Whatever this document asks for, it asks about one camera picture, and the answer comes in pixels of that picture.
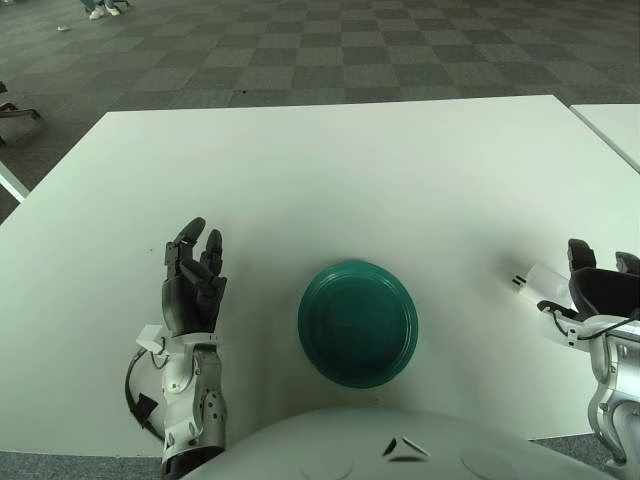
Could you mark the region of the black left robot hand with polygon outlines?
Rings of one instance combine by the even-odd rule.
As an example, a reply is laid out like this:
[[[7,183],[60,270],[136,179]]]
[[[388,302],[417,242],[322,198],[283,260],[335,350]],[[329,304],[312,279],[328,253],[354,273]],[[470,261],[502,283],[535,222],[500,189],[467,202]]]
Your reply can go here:
[[[173,337],[213,333],[216,329],[227,278],[221,275],[223,242],[219,230],[211,230],[198,258],[193,255],[205,226],[203,218],[194,218],[165,247],[167,274],[161,305]]]

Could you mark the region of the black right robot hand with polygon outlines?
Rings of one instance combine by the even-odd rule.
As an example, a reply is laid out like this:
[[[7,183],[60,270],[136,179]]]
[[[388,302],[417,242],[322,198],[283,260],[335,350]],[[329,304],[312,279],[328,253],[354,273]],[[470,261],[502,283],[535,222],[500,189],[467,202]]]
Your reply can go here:
[[[598,315],[630,317],[639,309],[639,257],[616,252],[616,270],[598,268],[594,251],[583,240],[569,239],[569,293],[575,309],[550,300],[537,303],[539,311],[560,312],[565,318],[584,322]]]

